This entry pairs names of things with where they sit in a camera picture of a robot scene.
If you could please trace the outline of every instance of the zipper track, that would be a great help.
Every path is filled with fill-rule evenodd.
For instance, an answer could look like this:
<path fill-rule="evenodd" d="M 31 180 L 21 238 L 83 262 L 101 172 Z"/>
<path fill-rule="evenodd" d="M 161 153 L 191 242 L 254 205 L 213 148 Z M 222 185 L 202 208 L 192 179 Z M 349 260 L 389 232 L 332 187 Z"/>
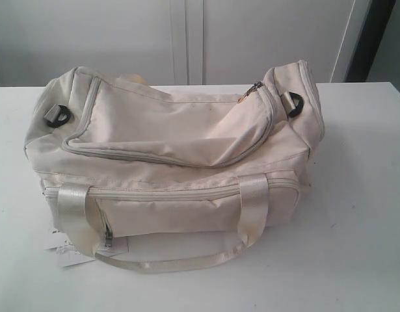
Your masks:
<path fill-rule="evenodd" d="M 315 117 L 317 118 L 319 127 L 320 127 L 320 141 L 324 138 L 324 133 L 325 133 L 325 127 L 324 127 L 324 121 L 323 118 L 321 117 L 321 109 L 319 105 L 317 104 L 317 100 L 315 98 L 315 90 L 314 86 L 312 85 L 310 81 L 310 72 L 308 71 L 307 65 L 304 63 L 304 61 L 300 60 L 298 62 L 298 67 L 299 67 L 299 72 L 301 75 L 302 82 L 304 83 L 305 90 L 308 94 L 308 97 L 310 98 L 310 105 L 312 106 L 312 109 L 315 111 Z"/>
<path fill-rule="evenodd" d="M 289 187 L 298 189 L 299 183 L 294 179 L 273 178 L 268 179 L 271 188 Z M 47 187 L 44 195 L 47 198 L 58 196 L 58 187 Z M 207 188 L 201 190 L 176 190 L 176 191 L 143 191 L 143 190 L 119 190 L 113 188 L 90 187 L 88 195 L 94 199 L 122 200 L 130 202 L 171 202 L 172 200 L 216 200 L 240 194 L 239 185 L 228 185 L 227 187 Z"/>
<path fill-rule="evenodd" d="M 239 154 L 238 156 L 234 157 L 233 159 L 226 161 L 221 164 L 217 164 L 214 166 L 202 166 L 202 165 L 196 165 L 196 164 L 189 164 L 183 161 L 177 161 L 171 157 L 165 157 L 165 156 L 157 156 L 153 154 L 147 154 L 147 153 L 141 153 L 137 151 L 123 151 L 123 150 L 100 150 L 100 149 L 87 149 L 87 148 L 76 148 L 70 146 L 68 143 L 69 141 L 80 137 L 85 130 L 87 129 L 89 123 L 90 123 L 90 117 L 92 114 L 92 109 L 94 106 L 94 102 L 96 100 L 96 95 L 98 92 L 98 88 L 100 87 L 101 79 L 99 77 L 93 77 L 93 80 L 91 81 L 90 88 L 88 90 L 88 96 L 86 99 L 83 115 L 81 117 L 80 124 L 77 128 L 77 131 L 66 138 L 64 142 L 62 143 L 62 148 L 65 151 L 69 151 L 75 154 L 79 155 L 85 155 L 85 156 L 93 156 L 93 157 L 102 157 L 102 158 L 108 158 L 108 159 L 118 159 L 118 160 L 124 160 L 124 161 L 146 161 L 149 163 L 159 163 L 159 164 L 175 164 L 177 166 L 189 166 L 189 167 L 198 167 L 198 168 L 221 168 L 225 166 L 229 166 L 231 164 L 234 164 L 241 159 L 245 158 L 247 155 L 253 153 L 256 151 L 267 139 L 269 136 L 269 133 L 272 131 L 274 127 L 274 116 L 276 114 L 276 105 L 274 104 L 274 101 L 271 97 L 266 96 L 265 99 L 262 98 L 262 101 L 264 105 L 267 108 L 267 124 L 265 126 L 265 130 L 262 134 L 262 136 L 251 146 L 249 147 L 246 151 L 243 153 Z"/>

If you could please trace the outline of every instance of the white table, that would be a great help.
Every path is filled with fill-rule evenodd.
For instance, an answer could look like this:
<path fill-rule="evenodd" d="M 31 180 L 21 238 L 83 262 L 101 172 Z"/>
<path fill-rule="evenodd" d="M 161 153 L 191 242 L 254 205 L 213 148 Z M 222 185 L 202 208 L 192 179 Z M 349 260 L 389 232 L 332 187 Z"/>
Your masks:
<path fill-rule="evenodd" d="M 98 261 L 62 270 L 42 249 L 49 208 L 22 151 L 41 91 L 0 88 L 0 311 L 400 311 L 400 94 L 390 83 L 319 85 L 326 135 L 290 224 L 225 265 L 157 275 Z"/>

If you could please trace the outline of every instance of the white wall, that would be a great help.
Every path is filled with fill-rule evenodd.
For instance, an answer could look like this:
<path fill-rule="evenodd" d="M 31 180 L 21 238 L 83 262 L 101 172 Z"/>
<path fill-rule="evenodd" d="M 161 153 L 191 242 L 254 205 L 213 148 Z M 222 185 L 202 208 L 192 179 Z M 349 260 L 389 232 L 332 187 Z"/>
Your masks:
<path fill-rule="evenodd" d="M 328 82 L 348 65 L 368 2 L 2 0 L 0 85 L 44 85 L 78 65 L 151 85 L 253 83 L 303 58 Z"/>
<path fill-rule="evenodd" d="M 393 7 L 367 81 L 390 81 L 400 92 L 400 0 Z"/>

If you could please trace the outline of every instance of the bag handle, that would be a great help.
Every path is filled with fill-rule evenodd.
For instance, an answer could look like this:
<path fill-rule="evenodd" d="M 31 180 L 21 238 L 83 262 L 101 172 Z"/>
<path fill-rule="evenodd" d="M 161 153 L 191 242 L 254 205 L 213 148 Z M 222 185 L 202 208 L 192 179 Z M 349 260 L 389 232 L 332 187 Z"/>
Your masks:
<path fill-rule="evenodd" d="M 106 257 L 97 253 L 101 241 L 98 226 L 96 229 L 88 223 L 88 213 L 92 216 L 97 211 L 89 202 L 87 192 L 89 186 L 63 184 L 59 189 L 58 209 L 62 231 L 65 232 L 73 245 L 82 254 L 95 257 L 115 267 L 134 270 L 143 273 L 175 272 L 208 268 L 225 263 L 252 246 L 265 229 L 268 213 L 269 186 L 265 174 L 239 177 L 241 197 L 241 212 L 237 233 L 242 242 L 232 249 L 214 255 L 175 259 L 166 261 L 124 261 Z"/>

